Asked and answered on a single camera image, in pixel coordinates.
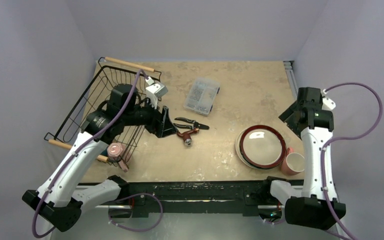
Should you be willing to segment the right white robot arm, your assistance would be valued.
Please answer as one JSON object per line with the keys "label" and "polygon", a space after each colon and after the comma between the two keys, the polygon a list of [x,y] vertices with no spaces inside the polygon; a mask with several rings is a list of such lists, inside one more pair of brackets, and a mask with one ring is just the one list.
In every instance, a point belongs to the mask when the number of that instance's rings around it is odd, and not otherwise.
{"label": "right white robot arm", "polygon": [[304,147],[304,180],[296,190],[287,180],[272,179],[261,189],[268,204],[278,200],[282,218],[291,225],[326,231],[346,214],[340,203],[332,175],[331,147],[335,103],[319,88],[301,87],[296,101],[279,119],[296,134]]}

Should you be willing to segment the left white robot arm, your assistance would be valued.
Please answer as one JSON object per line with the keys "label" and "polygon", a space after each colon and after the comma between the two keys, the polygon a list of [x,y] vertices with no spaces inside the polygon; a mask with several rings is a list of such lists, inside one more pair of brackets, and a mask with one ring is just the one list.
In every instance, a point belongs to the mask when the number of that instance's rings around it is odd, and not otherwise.
{"label": "left white robot arm", "polygon": [[106,202],[122,205],[132,197],[129,184],[110,176],[91,188],[76,192],[76,187],[91,164],[107,150],[125,127],[144,126],[149,133],[164,138],[176,133],[169,109],[158,108],[158,101],[168,92],[160,82],[145,88],[146,97],[137,101],[138,90],[131,84],[118,84],[109,98],[86,118],[75,143],[58,168],[37,190],[27,190],[22,200],[54,229],[65,232],[86,211]]}

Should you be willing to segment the pink faceted ceramic cup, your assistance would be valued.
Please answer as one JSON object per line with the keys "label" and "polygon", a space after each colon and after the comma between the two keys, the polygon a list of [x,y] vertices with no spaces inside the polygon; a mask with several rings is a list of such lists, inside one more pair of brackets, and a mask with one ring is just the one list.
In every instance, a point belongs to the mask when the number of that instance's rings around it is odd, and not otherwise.
{"label": "pink faceted ceramic cup", "polygon": [[119,142],[113,142],[107,148],[107,160],[110,163],[118,163],[122,160],[123,152],[123,145]]}

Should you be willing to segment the pink ceramic mug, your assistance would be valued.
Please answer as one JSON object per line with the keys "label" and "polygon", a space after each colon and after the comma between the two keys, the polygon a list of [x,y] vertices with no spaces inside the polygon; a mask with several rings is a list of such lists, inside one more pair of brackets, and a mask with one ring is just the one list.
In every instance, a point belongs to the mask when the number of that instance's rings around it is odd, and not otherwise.
{"label": "pink ceramic mug", "polygon": [[280,171],[286,176],[294,176],[305,171],[305,157],[288,147]]}

